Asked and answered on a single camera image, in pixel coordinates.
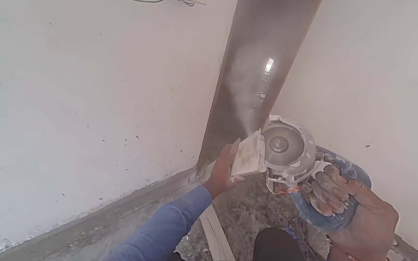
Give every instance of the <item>dusty floor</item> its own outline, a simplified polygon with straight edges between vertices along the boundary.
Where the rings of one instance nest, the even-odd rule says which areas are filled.
[[[268,227],[296,226],[299,217],[296,207],[286,195],[273,195],[265,186],[263,175],[251,175],[229,192],[218,196],[214,208],[236,260],[252,260],[257,233]],[[308,227],[310,246],[327,256],[325,234]],[[200,221],[177,247],[186,260],[212,260]]]

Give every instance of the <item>hand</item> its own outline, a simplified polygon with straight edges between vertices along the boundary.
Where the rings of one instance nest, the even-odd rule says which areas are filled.
[[[398,212],[389,203],[381,200],[368,187],[357,180],[340,176],[339,167],[328,165],[317,172],[313,182],[311,203],[319,212],[342,213],[346,200],[353,195],[359,202],[352,221],[344,228],[329,233],[333,247],[328,260],[349,260],[348,253],[361,261],[384,261],[394,239]]]
[[[213,199],[220,193],[234,188],[239,181],[244,180],[243,176],[230,177],[230,166],[238,152],[240,141],[240,139],[237,139],[235,143],[225,145],[214,164],[209,179],[203,184],[209,190]]]

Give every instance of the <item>blue sleeve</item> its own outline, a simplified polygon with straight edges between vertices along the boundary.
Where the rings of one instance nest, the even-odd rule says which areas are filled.
[[[154,215],[105,261],[167,261],[182,237],[212,202],[204,186],[197,186],[181,199],[160,207]]]

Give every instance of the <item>baseboard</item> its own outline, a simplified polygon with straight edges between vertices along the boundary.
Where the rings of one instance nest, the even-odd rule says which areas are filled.
[[[196,168],[182,171],[163,181],[143,187],[83,218],[0,253],[0,261],[38,261],[88,237],[98,229],[116,222],[140,208],[182,188],[194,179]]]

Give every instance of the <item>diamond cutting disc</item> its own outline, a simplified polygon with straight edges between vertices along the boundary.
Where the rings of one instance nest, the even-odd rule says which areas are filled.
[[[265,164],[276,170],[286,167],[301,157],[304,141],[299,131],[287,124],[271,124],[261,133],[265,139]]]

